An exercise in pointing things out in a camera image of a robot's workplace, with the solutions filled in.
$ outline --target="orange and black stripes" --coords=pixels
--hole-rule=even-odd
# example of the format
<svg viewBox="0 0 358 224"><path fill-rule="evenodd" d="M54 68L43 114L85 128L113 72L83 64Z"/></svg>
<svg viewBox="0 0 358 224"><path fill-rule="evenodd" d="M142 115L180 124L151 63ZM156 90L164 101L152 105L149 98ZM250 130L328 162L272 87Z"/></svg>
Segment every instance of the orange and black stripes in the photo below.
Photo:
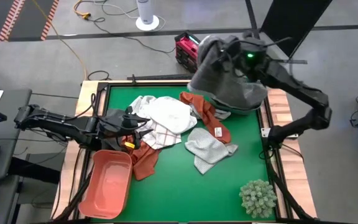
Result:
<svg viewBox="0 0 358 224"><path fill-rule="evenodd" d="M0 31L0 42L7 41L12 32L13 25L15 24L20 11L23 8L25 0L14 0L11 9L9 10L4 25Z"/></svg>
<svg viewBox="0 0 358 224"><path fill-rule="evenodd" d="M45 40L47 38L48 31L49 31L49 28L51 26L53 16L55 15L58 3L59 3L59 0L53 0L52 8L49 11L48 20L46 21L44 29L43 29L42 34L41 34L41 40Z"/></svg>

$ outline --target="table leg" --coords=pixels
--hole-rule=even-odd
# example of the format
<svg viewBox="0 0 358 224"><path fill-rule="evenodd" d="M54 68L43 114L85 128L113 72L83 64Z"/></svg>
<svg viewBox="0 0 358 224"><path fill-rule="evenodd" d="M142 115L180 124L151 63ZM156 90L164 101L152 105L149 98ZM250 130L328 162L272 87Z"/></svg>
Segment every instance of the table leg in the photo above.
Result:
<svg viewBox="0 0 358 224"><path fill-rule="evenodd" d="M40 166L23 159L12 157L8 174L19 175L48 183L58 184L60 180L60 172L51 168Z"/></svg>

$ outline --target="gray floor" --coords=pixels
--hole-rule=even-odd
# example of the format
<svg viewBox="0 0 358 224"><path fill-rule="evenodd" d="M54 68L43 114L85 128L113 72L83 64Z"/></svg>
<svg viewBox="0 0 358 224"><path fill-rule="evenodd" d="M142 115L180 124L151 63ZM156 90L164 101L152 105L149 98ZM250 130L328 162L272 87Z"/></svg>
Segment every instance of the gray floor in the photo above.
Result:
<svg viewBox="0 0 358 224"><path fill-rule="evenodd" d="M60 1L53 23L61 34L100 33L91 23L71 11L75 0ZM110 1L124 10L134 1ZM272 0L252 0L258 26ZM164 17L163 30L250 27L243 0L155 0L155 13ZM80 7L94 18L103 16L92 3ZM126 16L108 17L103 27L111 32L137 31L134 20ZM318 26L358 25L358 1L333 1ZM173 36L140 37L145 44L171 50ZM85 61L89 71L106 70L113 79L135 74L166 75L185 73L174 54L161 54L121 38L78 39L67 41ZM351 128L349 117L356 109L358 95L358 30L313 31L297 51L295 58L307 65L295 65L294 74L305 83L322 89L330 97L333 119L329 129L307 131L300 138L306 171L320 219L358 223L358 129ZM58 40L45 42L0 43L0 88L31 88L37 93L78 96L83 73L80 64ZM294 118L302 117L308 107L289 97ZM73 114L76 100L35 96L31 103L66 114ZM22 133L23 138L42 138ZM58 152L55 143L20 142L17 152L28 147L29 153ZM40 191L47 186L40 186ZM53 190L47 194L54 195ZM46 220L50 210L25 208L20 223Z"/></svg>

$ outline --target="rust-colored cloth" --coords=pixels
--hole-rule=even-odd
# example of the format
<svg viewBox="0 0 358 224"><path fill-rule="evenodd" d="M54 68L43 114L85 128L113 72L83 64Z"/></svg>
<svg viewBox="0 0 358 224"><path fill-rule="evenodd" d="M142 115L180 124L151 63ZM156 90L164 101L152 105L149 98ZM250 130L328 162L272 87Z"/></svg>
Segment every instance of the rust-colored cloth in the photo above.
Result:
<svg viewBox="0 0 358 224"><path fill-rule="evenodd" d="M200 115L205 126L208 128L209 133L211 133L212 136L225 144L231 142L230 131L218 119L214 117L215 107L210 102L206 101L203 96L187 92L181 92L180 101L184 102L187 105L192 104L196 108L197 113ZM222 128L221 137L216 137L215 128Z"/></svg>
<svg viewBox="0 0 358 224"><path fill-rule="evenodd" d="M154 166L158 160L158 154L160 149L152 149L148 144L141 141L140 148L133 149L124 145L125 142L133 143L133 137L123 137L122 145L128 150L128 154L131 156L133 171L136 180L142 180L150 175L154 174Z"/></svg>

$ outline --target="green plant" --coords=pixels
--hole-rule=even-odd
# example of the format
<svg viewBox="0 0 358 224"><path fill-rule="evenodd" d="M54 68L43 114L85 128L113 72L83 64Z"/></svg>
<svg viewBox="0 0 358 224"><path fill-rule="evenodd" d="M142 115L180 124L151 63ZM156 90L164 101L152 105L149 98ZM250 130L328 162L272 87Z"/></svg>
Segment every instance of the green plant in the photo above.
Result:
<svg viewBox="0 0 358 224"><path fill-rule="evenodd" d="M240 190L241 206L246 208L247 214L252 215L252 218L257 216L267 218L272 214L272 208L276 206L277 197L269 182L252 180L247 185L242 186Z"/></svg>

